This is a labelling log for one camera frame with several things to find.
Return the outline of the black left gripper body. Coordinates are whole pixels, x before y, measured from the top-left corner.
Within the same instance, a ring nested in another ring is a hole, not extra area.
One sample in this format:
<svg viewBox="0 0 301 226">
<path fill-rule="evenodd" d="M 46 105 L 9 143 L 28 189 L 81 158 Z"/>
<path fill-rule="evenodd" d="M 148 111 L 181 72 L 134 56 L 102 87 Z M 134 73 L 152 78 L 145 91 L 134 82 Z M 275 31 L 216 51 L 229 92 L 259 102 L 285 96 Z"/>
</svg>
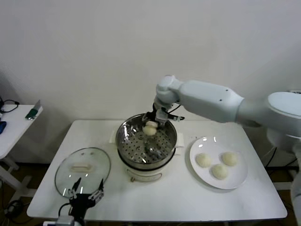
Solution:
<svg viewBox="0 0 301 226">
<path fill-rule="evenodd" d="M 69 199 L 69 204 L 71 205 L 70 215 L 74 217 L 75 221 L 83 221 L 87 210 L 95 206 L 96 202 L 89 198 L 90 195 L 77 194 L 76 197 Z"/>
</svg>

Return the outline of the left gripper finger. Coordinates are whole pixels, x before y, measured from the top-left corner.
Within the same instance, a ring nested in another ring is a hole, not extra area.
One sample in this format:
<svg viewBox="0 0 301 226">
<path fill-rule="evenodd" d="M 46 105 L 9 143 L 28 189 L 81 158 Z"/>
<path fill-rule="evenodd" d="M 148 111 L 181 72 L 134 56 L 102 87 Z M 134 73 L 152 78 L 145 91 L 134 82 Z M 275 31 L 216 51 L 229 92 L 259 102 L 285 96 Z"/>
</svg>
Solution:
<svg viewBox="0 0 301 226">
<path fill-rule="evenodd" d="M 103 198 L 103 196 L 104 196 L 104 184 L 103 184 L 103 179 L 102 179 L 98 189 L 94 193 L 92 193 L 88 197 L 88 199 L 92 200 L 92 201 L 95 201 L 95 202 L 98 202 Z"/>
<path fill-rule="evenodd" d="M 74 197 L 74 195 L 76 194 L 76 191 L 80 185 L 80 182 L 81 182 L 81 178 L 79 178 L 72 186 L 72 188 L 69 188 L 68 189 L 68 198 L 72 198 Z"/>
</svg>

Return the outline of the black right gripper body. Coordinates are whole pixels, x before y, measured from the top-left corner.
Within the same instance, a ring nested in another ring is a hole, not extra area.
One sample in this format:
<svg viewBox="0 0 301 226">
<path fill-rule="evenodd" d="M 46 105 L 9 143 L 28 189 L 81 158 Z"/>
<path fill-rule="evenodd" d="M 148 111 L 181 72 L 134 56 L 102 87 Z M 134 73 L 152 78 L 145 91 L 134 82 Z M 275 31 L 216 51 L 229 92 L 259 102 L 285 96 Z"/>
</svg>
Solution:
<svg viewBox="0 0 301 226">
<path fill-rule="evenodd" d="M 156 104 L 153 103 L 152 111 L 147 112 L 147 119 L 155 122 L 166 122 L 166 113 L 160 106 L 156 106 Z"/>
</svg>

